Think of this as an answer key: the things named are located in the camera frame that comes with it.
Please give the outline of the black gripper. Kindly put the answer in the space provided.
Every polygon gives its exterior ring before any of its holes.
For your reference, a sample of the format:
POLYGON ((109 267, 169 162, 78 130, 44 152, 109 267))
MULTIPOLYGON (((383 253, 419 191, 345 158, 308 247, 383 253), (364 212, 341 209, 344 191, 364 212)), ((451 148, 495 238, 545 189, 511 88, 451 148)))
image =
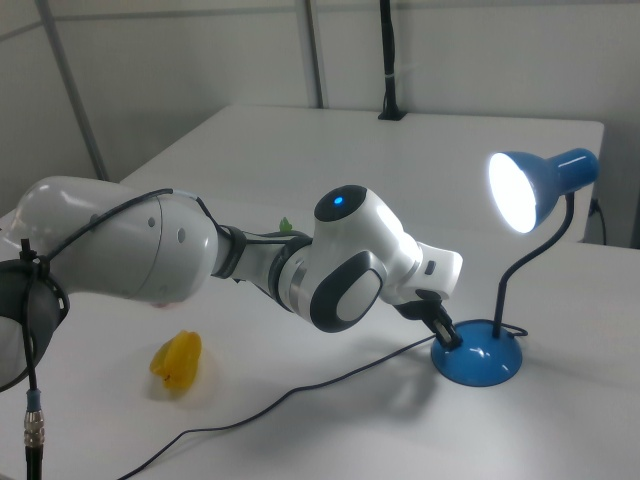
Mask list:
POLYGON ((396 310, 406 319, 420 320, 429 326, 437 340, 446 349, 455 349, 462 342, 454 321, 442 306, 440 294, 429 290, 417 290, 418 300, 396 306, 396 310))

